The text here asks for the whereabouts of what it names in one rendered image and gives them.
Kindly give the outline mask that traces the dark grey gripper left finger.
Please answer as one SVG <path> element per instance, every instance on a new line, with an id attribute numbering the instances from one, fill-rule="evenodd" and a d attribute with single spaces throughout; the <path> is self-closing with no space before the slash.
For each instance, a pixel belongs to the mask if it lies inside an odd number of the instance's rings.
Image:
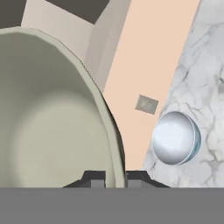
<path id="1" fill-rule="evenodd" d="M 84 171 L 81 179 L 65 187 L 80 188 L 105 188 L 106 172 L 105 171 Z"/>

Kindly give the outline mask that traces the beige bowl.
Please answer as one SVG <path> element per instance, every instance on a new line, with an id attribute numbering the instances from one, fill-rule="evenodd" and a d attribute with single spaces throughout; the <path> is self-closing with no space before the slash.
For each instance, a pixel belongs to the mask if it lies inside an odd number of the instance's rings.
<path id="1" fill-rule="evenodd" d="M 125 185 L 121 135 L 78 57 L 50 35 L 0 30 L 0 187 L 63 187 L 85 171 Z"/>

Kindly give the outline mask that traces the beige wall cabinet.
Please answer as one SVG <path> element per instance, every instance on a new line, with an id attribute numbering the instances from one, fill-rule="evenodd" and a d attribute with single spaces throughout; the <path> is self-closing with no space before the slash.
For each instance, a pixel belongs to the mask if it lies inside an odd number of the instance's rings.
<path id="1" fill-rule="evenodd" d="M 104 89 L 131 0 L 26 0 L 22 26 L 68 47 Z"/>

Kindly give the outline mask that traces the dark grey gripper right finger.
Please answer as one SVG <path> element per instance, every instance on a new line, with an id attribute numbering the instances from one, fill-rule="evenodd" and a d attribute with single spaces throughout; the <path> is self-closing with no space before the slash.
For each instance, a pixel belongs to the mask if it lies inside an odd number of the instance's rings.
<path id="1" fill-rule="evenodd" d="M 151 179 L 147 171 L 126 171 L 127 188 L 167 188 L 156 180 Z"/>

